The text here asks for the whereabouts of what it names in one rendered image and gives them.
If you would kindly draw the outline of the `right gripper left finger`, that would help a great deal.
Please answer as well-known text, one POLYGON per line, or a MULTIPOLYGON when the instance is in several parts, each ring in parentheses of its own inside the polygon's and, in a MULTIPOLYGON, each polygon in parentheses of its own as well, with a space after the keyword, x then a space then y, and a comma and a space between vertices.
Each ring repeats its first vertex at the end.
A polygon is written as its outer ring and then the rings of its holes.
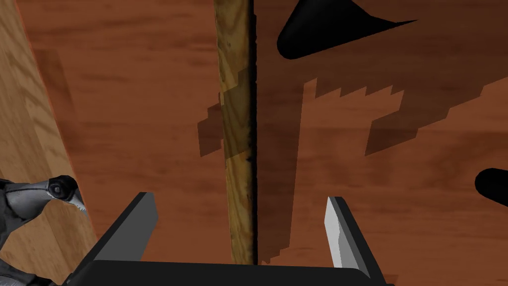
POLYGON ((81 261, 140 261, 158 221, 153 193, 140 192, 81 261))

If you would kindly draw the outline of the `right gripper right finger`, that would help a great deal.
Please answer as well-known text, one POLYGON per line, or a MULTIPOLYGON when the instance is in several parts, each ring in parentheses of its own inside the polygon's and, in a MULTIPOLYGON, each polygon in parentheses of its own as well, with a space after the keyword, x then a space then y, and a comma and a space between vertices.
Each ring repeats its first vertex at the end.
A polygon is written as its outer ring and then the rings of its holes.
POLYGON ((367 277, 382 276, 372 251, 342 197, 327 199, 324 226, 334 267, 357 269, 367 277))

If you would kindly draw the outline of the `red-brown cupboard door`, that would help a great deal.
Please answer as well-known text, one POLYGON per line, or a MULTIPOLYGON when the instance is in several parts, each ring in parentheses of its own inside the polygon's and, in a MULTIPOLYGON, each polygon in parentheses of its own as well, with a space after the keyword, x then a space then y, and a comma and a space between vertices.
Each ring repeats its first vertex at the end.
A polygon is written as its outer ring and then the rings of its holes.
POLYGON ((139 192, 148 261, 230 263, 213 0, 17 0, 101 236, 139 192))
POLYGON ((297 60, 298 0, 257 16, 258 258, 330 267, 327 198, 350 207, 396 286, 508 286, 508 0, 354 0, 394 29, 297 60))

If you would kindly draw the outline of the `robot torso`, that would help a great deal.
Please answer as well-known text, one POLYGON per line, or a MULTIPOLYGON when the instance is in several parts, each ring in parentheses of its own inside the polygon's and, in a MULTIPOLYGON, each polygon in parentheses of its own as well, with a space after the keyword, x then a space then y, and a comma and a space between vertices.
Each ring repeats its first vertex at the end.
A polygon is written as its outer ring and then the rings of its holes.
MULTIPOLYGON (((37 218, 51 200, 60 200, 86 213, 78 184, 67 175, 38 183, 0 179, 0 250, 9 235, 37 218)), ((0 286, 59 286, 52 280, 21 271, 0 258, 0 286)))

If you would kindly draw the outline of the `light wooden cupboard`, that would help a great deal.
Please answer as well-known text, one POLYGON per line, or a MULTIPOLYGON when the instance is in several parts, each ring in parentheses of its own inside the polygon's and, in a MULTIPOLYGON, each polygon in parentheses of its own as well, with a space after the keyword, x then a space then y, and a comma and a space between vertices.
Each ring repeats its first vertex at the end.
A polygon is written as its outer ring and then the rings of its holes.
POLYGON ((213 0, 213 6, 232 261, 257 265, 254 0, 213 0))

